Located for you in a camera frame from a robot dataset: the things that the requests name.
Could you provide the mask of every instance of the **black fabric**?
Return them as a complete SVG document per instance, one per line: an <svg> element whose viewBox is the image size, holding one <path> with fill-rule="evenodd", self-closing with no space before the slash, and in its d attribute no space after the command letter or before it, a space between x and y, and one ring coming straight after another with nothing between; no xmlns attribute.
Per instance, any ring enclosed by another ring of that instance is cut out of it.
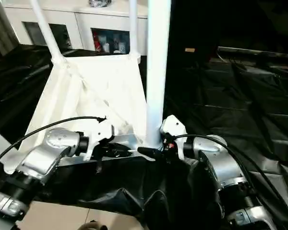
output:
<svg viewBox="0 0 288 230"><path fill-rule="evenodd" d="M85 50L64 53L94 55ZM145 63L142 58L144 87ZM0 62L0 133L8 141L24 134L50 71L45 47L19 46ZM282 224L288 229L288 213L239 154L254 159L288 200L288 73L225 63L169 66L167 73L164 117L174 114L188 133L222 136L252 172L256 190L280 229ZM105 161L97 174L96 167L59 168L37 199L133 215L150 230L218 229L224 224L209 176L197 161L149 162L139 157Z"/></svg>

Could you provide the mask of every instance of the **glass cabinet door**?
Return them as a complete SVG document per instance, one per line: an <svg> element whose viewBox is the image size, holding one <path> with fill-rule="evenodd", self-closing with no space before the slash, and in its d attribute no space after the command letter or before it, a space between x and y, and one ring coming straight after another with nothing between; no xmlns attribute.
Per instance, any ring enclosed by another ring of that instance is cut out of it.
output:
<svg viewBox="0 0 288 230"><path fill-rule="evenodd" d="M91 28L95 51L109 54L128 54L129 31Z"/></svg>
<svg viewBox="0 0 288 230"><path fill-rule="evenodd" d="M32 44L38 46L46 46L45 39L39 28L38 23L33 22L23 22L25 29L32 41ZM72 48L71 40L67 32L66 25L63 24L49 24L54 38L59 46L59 48Z"/></svg>

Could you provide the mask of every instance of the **white metal pole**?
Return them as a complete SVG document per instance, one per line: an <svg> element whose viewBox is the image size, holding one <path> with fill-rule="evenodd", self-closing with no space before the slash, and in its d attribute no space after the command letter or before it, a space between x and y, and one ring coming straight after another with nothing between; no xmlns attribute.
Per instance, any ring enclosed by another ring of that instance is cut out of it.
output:
<svg viewBox="0 0 288 230"><path fill-rule="evenodd" d="M147 123L145 145L161 148L171 0L148 1Z"/></svg>
<svg viewBox="0 0 288 230"><path fill-rule="evenodd" d="M33 11L37 17L39 28L42 31L46 44L51 53L52 62L53 63L65 62L65 58L59 50L58 44L53 36L53 33L50 29L48 22L46 21L46 18L42 12L42 9L40 8L38 0L30 0L30 1L31 1Z"/></svg>
<svg viewBox="0 0 288 230"><path fill-rule="evenodd" d="M137 0L129 0L129 21L130 21L130 54L139 55L138 52L138 3Z"/></svg>

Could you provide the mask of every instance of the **black cable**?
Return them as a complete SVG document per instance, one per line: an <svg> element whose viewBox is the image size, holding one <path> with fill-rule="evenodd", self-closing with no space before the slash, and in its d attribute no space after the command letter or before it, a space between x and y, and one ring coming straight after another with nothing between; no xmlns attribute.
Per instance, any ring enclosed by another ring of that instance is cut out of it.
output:
<svg viewBox="0 0 288 230"><path fill-rule="evenodd" d="M187 138L187 137L195 137L195 138L204 138L207 140L211 140L219 145L221 145L222 147L224 147L228 153L234 158L234 160L237 162L237 164L240 166L244 176L246 176L246 179L248 180L248 182L250 183L250 185L254 188L254 185L252 184L252 180L249 176L249 172L245 169L245 167L243 166L243 164L241 164L240 160L237 158L237 156L234 154L234 152L225 144L223 144L222 142L212 138L212 137L208 137L208 136L203 136L203 135L197 135L197 134L183 134L183 135L178 135L178 136L174 136L174 140L178 139L178 138ZM283 197L279 194L279 192L277 191L277 189L274 187L274 185L271 183L271 181L269 180L269 178L265 175L265 173L261 170L261 168L256 164L255 161L253 161L248 155L246 155L244 152L239 152L240 155L242 155L247 161L249 161L254 167L255 169L260 173L260 175L263 177L263 179L268 183L269 187L271 188L271 190L274 192L274 194L277 196L278 200L281 202L281 204L286 207L286 210L288 212L288 205L286 204L286 202L284 201Z"/></svg>
<svg viewBox="0 0 288 230"><path fill-rule="evenodd" d="M19 142L23 141L24 139L34 135L35 133L38 133L44 129L47 129L49 127L52 127L52 126L56 126L58 124L61 124L61 123L64 123L64 122L67 122L67 121L73 121L73 120L81 120L81 119L94 119L94 120L97 120L98 122L102 122L105 120L105 118L100 118L100 117L95 117L95 116L78 116L78 117L72 117L72 118L67 118L67 119L64 119L64 120L61 120L61 121L57 121L57 122L54 122L54 123L51 123L49 125L46 125L44 127L41 127L41 128L38 128L37 130L34 130L32 131L31 133L28 133L27 135L23 136L22 138L18 139L15 143L11 144L5 151L3 151L1 154L0 154L0 159L6 154L8 153L12 148L14 148Z"/></svg>

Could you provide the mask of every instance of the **cabinet door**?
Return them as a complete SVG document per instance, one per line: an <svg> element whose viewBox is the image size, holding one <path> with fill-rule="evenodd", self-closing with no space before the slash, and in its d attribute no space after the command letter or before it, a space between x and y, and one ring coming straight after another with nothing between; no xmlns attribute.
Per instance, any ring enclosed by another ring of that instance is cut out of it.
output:
<svg viewBox="0 0 288 230"><path fill-rule="evenodd" d="M108 43L111 54L124 48L129 52L129 17L76 13L76 18L84 49L95 50L95 44L100 44L105 51ZM138 49L141 55L147 54L147 19L138 18Z"/></svg>
<svg viewBox="0 0 288 230"><path fill-rule="evenodd" d="M21 44L46 45L32 9L4 9ZM46 10L43 12L59 47L83 48L74 13Z"/></svg>

